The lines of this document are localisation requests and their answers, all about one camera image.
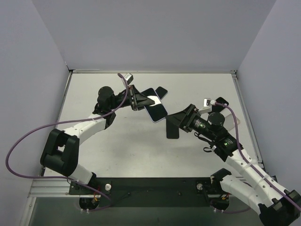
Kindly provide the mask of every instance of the white robotic arm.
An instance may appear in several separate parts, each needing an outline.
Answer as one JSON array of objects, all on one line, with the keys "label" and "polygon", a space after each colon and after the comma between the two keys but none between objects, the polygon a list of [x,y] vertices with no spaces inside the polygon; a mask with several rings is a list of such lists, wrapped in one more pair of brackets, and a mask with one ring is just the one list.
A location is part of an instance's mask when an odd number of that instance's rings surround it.
[{"label": "white robotic arm", "polygon": [[[133,80],[132,74],[125,76],[127,84]],[[134,111],[139,111],[154,101],[141,94],[134,85],[128,86],[118,95],[110,87],[102,87],[98,91],[97,104],[93,114],[86,120],[64,130],[54,129],[49,133],[41,165],[50,168],[82,184],[89,184],[96,175],[78,164],[79,146],[97,132],[107,129],[114,121],[116,114],[112,113],[117,107],[131,106]]]},{"label": "white robotic arm", "polygon": [[[92,114],[88,118],[93,119],[97,116],[97,114]],[[81,145],[95,133],[100,132],[104,129],[106,129],[106,119],[101,118],[92,121],[80,122],[75,126],[65,129],[64,133],[71,137],[76,136],[79,139],[79,145]],[[87,170],[80,164],[77,164],[75,170],[68,177],[86,185],[89,183],[92,175],[93,173],[91,171]]]},{"label": "white robotic arm", "polygon": [[225,118],[222,114],[211,113],[207,121],[200,117],[214,104],[215,101],[207,98],[201,110],[189,105],[181,112],[168,115],[166,120],[185,132],[194,130],[199,139],[208,142],[212,151],[250,184],[244,184],[228,170],[221,169],[211,176],[212,186],[217,191],[223,190],[239,198],[259,214],[264,225],[290,225],[300,216],[301,196],[295,190],[289,192],[278,184],[258,165],[257,160],[248,155],[238,140],[223,127]]}]

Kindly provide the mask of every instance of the white wall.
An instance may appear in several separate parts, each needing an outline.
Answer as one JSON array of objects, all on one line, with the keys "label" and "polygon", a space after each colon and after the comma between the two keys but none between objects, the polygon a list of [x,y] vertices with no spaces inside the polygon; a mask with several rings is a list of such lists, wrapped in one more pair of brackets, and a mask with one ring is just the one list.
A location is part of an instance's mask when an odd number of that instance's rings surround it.
[{"label": "white wall", "polygon": [[[20,222],[32,181],[5,167],[9,148],[27,131],[56,120],[68,70],[30,0],[0,1],[0,225]],[[11,166],[37,175],[47,130],[15,150]]]},{"label": "white wall", "polygon": [[33,0],[71,69],[238,69],[275,0]]},{"label": "white wall", "polygon": [[238,70],[238,81],[266,169],[301,193],[300,0],[276,1]]}]

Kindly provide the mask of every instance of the purple cable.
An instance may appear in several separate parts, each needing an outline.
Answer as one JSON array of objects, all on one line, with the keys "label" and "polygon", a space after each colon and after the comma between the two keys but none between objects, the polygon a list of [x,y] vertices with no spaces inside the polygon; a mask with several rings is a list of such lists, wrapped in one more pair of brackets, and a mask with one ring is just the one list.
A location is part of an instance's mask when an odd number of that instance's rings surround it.
[{"label": "purple cable", "polygon": [[[239,139],[238,139],[238,124],[237,124],[237,120],[236,120],[236,116],[234,114],[234,111],[227,105],[223,105],[223,104],[220,104],[220,103],[215,103],[216,105],[219,105],[219,106],[222,106],[222,107],[225,107],[225,108],[228,108],[229,111],[231,112],[232,116],[233,116],[233,119],[234,119],[234,124],[235,124],[235,133],[236,133],[236,143],[237,143],[237,148],[238,148],[238,151],[239,151],[239,154],[241,155],[241,157],[243,158],[243,160],[249,164],[250,162],[248,161],[248,159],[244,156],[244,154],[242,153],[241,151],[241,148],[240,148],[240,144],[239,144]],[[255,170],[255,172],[257,174],[259,174],[275,191],[277,191],[280,195],[282,195],[286,200],[288,200],[294,207],[296,207],[296,209],[298,211],[301,212],[301,208],[298,204],[296,204],[293,200],[291,200],[289,197],[286,196],[285,193],[283,193],[282,191],[280,191],[278,188],[276,188],[268,179],[264,178],[264,175],[254,166],[254,165],[250,165],[252,167],[253,170]]]},{"label": "purple cable", "polygon": [[214,206],[213,206],[213,201],[214,200],[211,200],[210,201],[210,205],[217,211],[217,212],[219,212],[219,213],[224,213],[224,214],[237,214],[237,213],[244,213],[244,212],[247,212],[247,211],[249,211],[250,209],[251,209],[251,207],[248,207],[248,208],[246,208],[246,209],[244,209],[244,210],[235,210],[235,211],[222,211],[222,210],[219,210],[219,209],[217,209],[217,208],[215,208]]},{"label": "purple cable", "polygon": [[[127,84],[127,81],[126,79],[122,76],[122,74],[118,73],[117,74],[123,81],[124,81],[124,84]],[[83,122],[83,121],[92,121],[92,120],[98,120],[98,119],[101,119],[101,118],[104,118],[104,117],[107,117],[109,116],[110,114],[113,114],[115,111],[117,111],[122,105],[123,103],[125,102],[126,98],[127,98],[127,94],[128,94],[128,86],[126,85],[126,93],[125,93],[125,97],[123,98],[122,102],[119,104],[119,106],[117,108],[115,108],[114,110],[112,110],[111,112],[107,113],[107,114],[104,114],[102,116],[99,116],[99,117],[95,117],[93,119],[78,119],[78,120],[70,120],[70,121],[60,121],[60,122],[55,122],[55,123],[51,123],[51,124],[48,124],[48,125],[44,125],[44,126],[40,126],[38,128],[35,128],[31,131],[29,131],[28,133],[26,133],[25,135],[23,135],[20,139],[18,139],[14,145],[10,148],[7,156],[6,156],[6,159],[5,159],[5,165],[6,165],[6,168],[8,169],[8,171],[12,174],[14,174],[15,176],[17,177],[20,177],[20,178],[27,178],[27,179],[50,179],[50,178],[55,178],[55,179],[68,179],[68,180],[72,180],[71,178],[68,178],[68,177],[64,177],[64,176],[47,176],[47,177],[38,177],[38,176],[27,176],[27,175],[22,175],[22,174],[19,174],[15,171],[13,171],[9,165],[9,157],[11,155],[11,153],[13,152],[14,148],[22,141],[24,140],[27,136],[29,136],[31,133],[34,133],[40,129],[43,129],[43,128],[46,128],[46,127],[50,127],[50,126],[55,126],[55,125],[60,125],[60,124],[67,124],[67,123],[72,123],[72,122]],[[75,183],[83,186],[83,187],[86,187],[96,193],[99,193],[100,195],[104,196],[106,199],[108,199],[109,201],[111,201],[111,199],[106,196],[104,193],[88,186],[88,185],[85,185],[81,182],[78,182],[78,181],[74,181]]]}]

